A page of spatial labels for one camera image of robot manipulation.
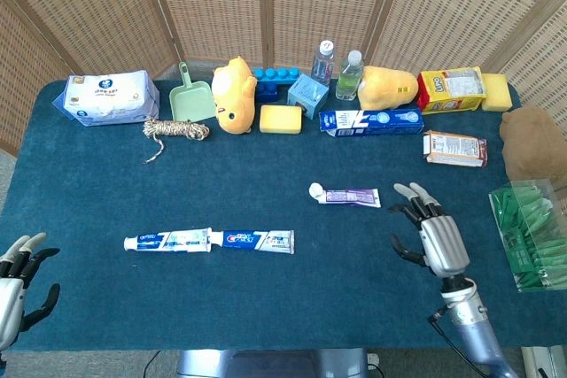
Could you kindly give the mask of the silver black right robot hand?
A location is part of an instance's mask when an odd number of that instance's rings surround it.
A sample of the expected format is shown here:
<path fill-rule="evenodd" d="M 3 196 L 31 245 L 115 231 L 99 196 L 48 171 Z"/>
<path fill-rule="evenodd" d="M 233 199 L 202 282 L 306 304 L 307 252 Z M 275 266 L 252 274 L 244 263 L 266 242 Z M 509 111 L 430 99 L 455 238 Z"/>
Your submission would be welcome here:
<path fill-rule="evenodd" d="M 402 212 L 416 227 L 423 246 L 421 253 L 403 246 L 398 236 L 391 234 L 394 251 L 404 260 L 427 267 L 440 279 L 462 276 L 470 263 L 461 233 L 452 216 L 440 202 L 415 182 L 408 186 L 393 184 L 394 190 L 409 204 L 395 204 L 390 212 Z"/>

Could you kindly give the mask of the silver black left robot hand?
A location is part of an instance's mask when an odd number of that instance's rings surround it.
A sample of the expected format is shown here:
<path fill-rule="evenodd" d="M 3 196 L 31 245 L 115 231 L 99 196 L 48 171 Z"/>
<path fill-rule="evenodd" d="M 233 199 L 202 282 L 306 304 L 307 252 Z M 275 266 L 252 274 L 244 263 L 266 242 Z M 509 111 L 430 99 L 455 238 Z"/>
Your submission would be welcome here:
<path fill-rule="evenodd" d="M 1 351 L 11 347 L 21 333 L 49 317 L 58 303 L 60 285 L 54 283 L 42 306 L 25 313 L 27 291 L 40 265 L 59 253 L 59 248 L 46 248 L 33 254 L 46 237 L 45 232 L 23 235 L 1 255 Z"/>

